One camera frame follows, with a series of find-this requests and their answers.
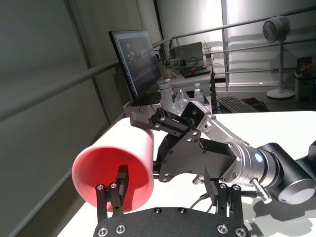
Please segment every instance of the desk fan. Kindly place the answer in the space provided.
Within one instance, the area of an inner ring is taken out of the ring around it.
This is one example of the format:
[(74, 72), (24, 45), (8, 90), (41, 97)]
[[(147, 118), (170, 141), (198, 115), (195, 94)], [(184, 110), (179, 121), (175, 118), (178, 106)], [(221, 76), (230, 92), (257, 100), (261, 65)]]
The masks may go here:
[(265, 22), (262, 28), (267, 42), (279, 41), (279, 84), (278, 89), (270, 90), (267, 96), (273, 99), (287, 99), (294, 96), (294, 91), (283, 88), (283, 52), (286, 35), (291, 28), (290, 21), (286, 17), (274, 17)]

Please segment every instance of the red plastic cup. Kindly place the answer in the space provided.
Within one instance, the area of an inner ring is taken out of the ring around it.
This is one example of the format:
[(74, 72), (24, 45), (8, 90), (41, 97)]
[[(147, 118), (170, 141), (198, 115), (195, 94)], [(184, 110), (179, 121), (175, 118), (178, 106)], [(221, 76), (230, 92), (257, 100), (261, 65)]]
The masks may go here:
[[(124, 118), (77, 156), (72, 168), (75, 188), (96, 206), (95, 186), (115, 182), (119, 166), (127, 164), (129, 182), (122, 208), (124, 212), (135, 210), (153, 191), (153, 153), (153, 133), (132, 127), (129, 118)], [(112, 211), (110, 203), (107, 208)]]

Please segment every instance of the white tabletop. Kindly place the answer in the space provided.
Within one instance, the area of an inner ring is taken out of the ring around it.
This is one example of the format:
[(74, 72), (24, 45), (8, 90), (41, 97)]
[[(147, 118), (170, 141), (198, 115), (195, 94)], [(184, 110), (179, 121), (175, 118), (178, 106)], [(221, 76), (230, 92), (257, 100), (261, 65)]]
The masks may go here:
[[(306, 156), (309, 145), (316, 140), (316, 112), (224, 114), (216, 117), (252, 146), (276, 142), (294, 159)], [(154, 131), (154, 135), (156, 157), (166, 133)], [(194, 177), (193, 174), (181, 174), (168, 183), (155, 180), (152, 196), (138, 210), (157, 206), (190, 207), (206, 192), (204, 185), (192, 184)], [(244, 223), (252, 236), (316, 236), (316, 198), (300, 205), (288, 205), (277, 201), (263, 204), (257, 199), (245, 197), (242, 198), (242, 202)], [(194, 209), (206, 211), (209, 206), (208, 198), (197, 204)], [(97, 210), (85, 203), (58, 237), (89, 237), (93, 235), (96, 225)]]

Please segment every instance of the metal plate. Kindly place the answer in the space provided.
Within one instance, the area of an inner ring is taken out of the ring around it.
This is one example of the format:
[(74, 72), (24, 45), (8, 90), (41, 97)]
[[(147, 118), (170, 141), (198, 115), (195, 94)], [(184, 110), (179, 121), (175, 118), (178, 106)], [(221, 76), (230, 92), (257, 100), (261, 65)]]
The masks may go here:
[[(243, 223), (229, 217), (217, 216), (192, 209), (179, 212), (178, 207), (162, 207), (161, 213), (156, 214), (153, 209), (128, 213), (102, 221), (94, 232), (98, 237), (98, 230), (108, 229), (106, 237), (236, 237), (236, 228), (243, 228), (246, 237), (250, 237)], [(227, 234), (221, 234), (217, 226), (227, 227)], [(122, 234), (116, 233), (118, 225), (125, 225)]]

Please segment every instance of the keyboard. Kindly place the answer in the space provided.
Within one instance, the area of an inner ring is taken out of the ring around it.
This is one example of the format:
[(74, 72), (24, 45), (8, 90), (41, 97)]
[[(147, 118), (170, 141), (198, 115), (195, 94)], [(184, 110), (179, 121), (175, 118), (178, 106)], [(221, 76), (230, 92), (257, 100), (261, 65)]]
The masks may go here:
[(248, 105), (235, 96), (228, 96), (217, 99), (221, 111), (226, 113), (256, 113), (259, 112), (254, 107)]

